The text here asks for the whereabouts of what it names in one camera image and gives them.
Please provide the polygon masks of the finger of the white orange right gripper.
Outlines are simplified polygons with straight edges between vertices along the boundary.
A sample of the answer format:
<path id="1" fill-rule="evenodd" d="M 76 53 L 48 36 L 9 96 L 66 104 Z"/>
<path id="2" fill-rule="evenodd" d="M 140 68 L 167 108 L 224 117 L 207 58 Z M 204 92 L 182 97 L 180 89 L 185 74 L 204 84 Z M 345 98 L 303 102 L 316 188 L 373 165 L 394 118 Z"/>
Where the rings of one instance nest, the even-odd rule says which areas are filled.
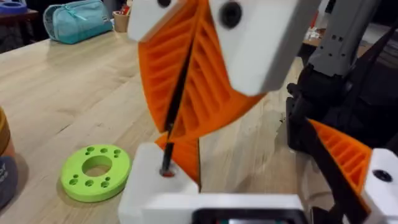
<path id="1" fill-rule="evenodd" d="M 313 0 L 205 1 L 173 139 L 196 139 L 278 90 L 318 9 Z"/>
<path id="2" fill-rule="evenodd" d="M 132 2 L 127 35 L 138 43 L 139 69 L 152 119 L 166 131 L 167 114 L 192 44 L 199 2 Z"/>

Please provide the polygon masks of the white orange left gripper left finger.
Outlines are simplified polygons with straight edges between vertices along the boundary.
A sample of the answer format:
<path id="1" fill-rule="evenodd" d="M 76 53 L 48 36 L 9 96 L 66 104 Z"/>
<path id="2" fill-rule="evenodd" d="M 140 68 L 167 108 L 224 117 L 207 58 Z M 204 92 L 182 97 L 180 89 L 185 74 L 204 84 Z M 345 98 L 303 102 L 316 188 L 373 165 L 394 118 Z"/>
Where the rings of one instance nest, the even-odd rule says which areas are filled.
<path id="1" fill-rule="evenodd" d="M 194 208 L 186 203 L 198 195 L 199 185 L 174 161 L 172 176 L 162 176 L 163 157 L 154 142 L 137 148 L 118 207 L 120 223 L 193 223 Z"/>

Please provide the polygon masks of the white orange left gripper right finger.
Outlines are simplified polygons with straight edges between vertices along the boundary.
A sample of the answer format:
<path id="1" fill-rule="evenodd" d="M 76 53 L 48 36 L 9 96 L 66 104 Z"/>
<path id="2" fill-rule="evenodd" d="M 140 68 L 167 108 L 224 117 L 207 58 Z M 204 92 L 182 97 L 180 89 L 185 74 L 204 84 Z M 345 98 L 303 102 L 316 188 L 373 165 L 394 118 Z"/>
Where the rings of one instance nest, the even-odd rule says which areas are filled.
<path id="1" fill-rule="evenodd" d="M 314 223 L 397 223 L 396 153 L 371 148 L 314 119 L 299 133 L 334 201 L 329 210 L 312 209 Z"/>

